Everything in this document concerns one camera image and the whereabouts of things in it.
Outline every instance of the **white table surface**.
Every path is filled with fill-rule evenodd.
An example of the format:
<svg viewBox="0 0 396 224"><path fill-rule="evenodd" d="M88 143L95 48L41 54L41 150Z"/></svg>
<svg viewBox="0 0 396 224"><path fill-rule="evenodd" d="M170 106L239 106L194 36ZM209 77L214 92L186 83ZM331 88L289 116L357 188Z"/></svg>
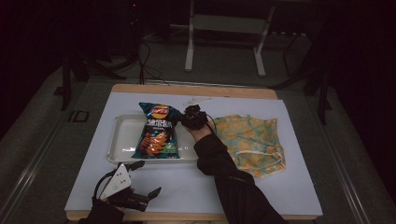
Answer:
<svg viewBox="0 0 396 224"><path fill-rule="evenodd" d="M117 167L106 157L117 116L142 114L139 102L171 105L184 111L185 104L192 98L200 99L200 96L111 92L65 206L66 213L90 211L91 196L97 182ZM212 118L239 114L258 119L278 119L278 136L285 149L287 169L256 179L256 184L284 218L322 216L318 196L283 101L211 97L199 105ZM158 187L163 188L160 195L149 202L146 213L223 214L213 177L203 175L195 162L146 164L130 175L136 193L147 195Z"/></svg>

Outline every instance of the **snack bag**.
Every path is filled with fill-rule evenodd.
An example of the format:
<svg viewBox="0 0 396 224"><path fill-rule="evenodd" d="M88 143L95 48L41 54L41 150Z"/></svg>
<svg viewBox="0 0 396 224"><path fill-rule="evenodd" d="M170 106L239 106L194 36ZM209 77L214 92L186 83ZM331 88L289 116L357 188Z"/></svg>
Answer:
<svg viewBox="0 0 396 224"><path fill-rule="evenodd" d="M175 127L181 113L170 105L139 103L147 122L140 135L136 152L138 159L180 159Z"/></svg>

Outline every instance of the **white tray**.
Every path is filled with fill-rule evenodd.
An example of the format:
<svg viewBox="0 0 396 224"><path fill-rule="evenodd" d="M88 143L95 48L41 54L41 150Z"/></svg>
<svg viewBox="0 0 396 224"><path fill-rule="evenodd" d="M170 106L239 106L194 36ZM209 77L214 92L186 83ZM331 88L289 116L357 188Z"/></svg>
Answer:
<svg viewBox="0 0 396 224"><path fill-rule="evenodd" d="M180 159L137 159L132 158L139 141L140 134L146 123L146 117L141 115L120 115L116 117L116 127L113 133L110 150L107 157L110 161L132 163L146 161L146 163L176 163L195 162L198 156L194 151L194 139L179 123L175 130L177 135L177 149Z"/></svg>

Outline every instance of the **black sleeve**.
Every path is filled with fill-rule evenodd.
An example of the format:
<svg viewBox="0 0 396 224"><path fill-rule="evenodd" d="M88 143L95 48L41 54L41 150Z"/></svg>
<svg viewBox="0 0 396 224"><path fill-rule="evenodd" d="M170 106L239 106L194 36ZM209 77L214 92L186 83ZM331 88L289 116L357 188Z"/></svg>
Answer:
<svg viewBox="0 0 396 224"><path fill-rule="evenodd" d="M194 149L199 157L198 169L215 177L219 199L230 224L287 223L255 185L253 176L236 168L227 147L217 136L205 136Z"/></svg>
<svg viewBox="0 0 396 224"><path fill-rule="evenodd" d="M98 200L88 217L80 219L78 224L121 224L123 216L113 205Z"/></svg>

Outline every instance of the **wooden table edge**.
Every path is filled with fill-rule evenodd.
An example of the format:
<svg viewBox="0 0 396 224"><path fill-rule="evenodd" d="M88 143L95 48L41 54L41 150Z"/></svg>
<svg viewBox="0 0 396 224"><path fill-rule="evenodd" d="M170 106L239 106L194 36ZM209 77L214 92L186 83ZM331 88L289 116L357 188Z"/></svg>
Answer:
<svg viewBox="0 0 396 224"><path fill-rule="evenodd" d="M66 212L68 220L78 221L81 218L87 217L90 211L73 211ZM285 220L313 220L318 216L309 215L285 215L282 216ZM123 218L124 221L226 221L224 214L200 214L200 213L141 213L141 212L126 212Z"/></svg>
<svg viewBox="0 0 396 224"><path fill-rule="evenodd" d="M240 88L240 87L115 84L111 92L135 92L135 93L200 95L200 96L220 96L220 97L222 96L222 97L272 99L272 100L277 99L274 90L259 89L259 88Z"/></svg>

